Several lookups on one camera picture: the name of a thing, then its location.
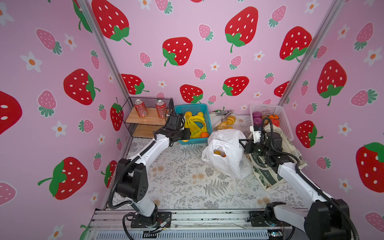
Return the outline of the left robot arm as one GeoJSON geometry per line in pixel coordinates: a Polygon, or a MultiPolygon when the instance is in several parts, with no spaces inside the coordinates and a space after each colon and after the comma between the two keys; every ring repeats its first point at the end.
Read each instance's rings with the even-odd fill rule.
{"type": "Polygon", "coordinates": [[[146,196],[149,187],[147,168],[175,142],[191,138],[185,118],[176,113],[173,99],[169,100],[165,120],[165,125],[153,132],[152,140],[141,151],[129,159],[119,160],[108,199],[111,210],[132,206],[147,227],[158,222],[158,207],[146,196]]]}

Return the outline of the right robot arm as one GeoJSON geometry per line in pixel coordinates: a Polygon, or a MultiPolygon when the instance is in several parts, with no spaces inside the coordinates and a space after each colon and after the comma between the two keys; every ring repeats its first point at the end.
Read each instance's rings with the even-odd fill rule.
{"type": "Polygon", "coordinates": [[[263,220],[273,226],[280,222],[292,226],[293,230],[301,230],[310,240],[358,240],[358,230],[354,225],[348,204],[336,200],[300,170],[300,160],[293,154],[282,151],[281,137],[274,131],[270,118],[270,131],[266,132],[264,124],[250,127],[251,135],[240,139],[239,143],[246,154],[257,154],[263,157],[266,165],[280,175],[300,195],[306,209],[295,209],[283,202],[267,204],[265,212],[252,217],[249,222],[263,220]]]}

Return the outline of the beige canvas tote bag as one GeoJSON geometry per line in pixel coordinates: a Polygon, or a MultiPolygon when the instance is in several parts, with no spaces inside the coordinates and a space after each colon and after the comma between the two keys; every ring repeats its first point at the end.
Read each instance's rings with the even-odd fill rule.
{"type": "Polygon", "coordinates": [[[260,125],[251,126],[250,132],[249,139],[272,148],[267,156],[248,154],[253,166],[253,173],[265,191],[272,190],[285,182],[283,177],[278,174],[278,167],[283,163],[292,162],[295,164],[299,162],[300,170],[307,166],[302,160],[302,154],[279,127],[273,126],[271,129],[270,125],[263,128],[260,125]]]}

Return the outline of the white plastic bag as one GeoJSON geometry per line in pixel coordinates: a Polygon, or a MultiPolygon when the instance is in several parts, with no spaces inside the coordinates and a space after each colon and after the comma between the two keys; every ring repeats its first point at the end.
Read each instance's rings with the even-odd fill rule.
{"type": "Polygon", "coordinates": [[[242,180],[253,171],[239,140],[245,135],[236,129],[218,130],[208,138],[208,146],[202,152],[202,161],[219,173],[242,180]]]}

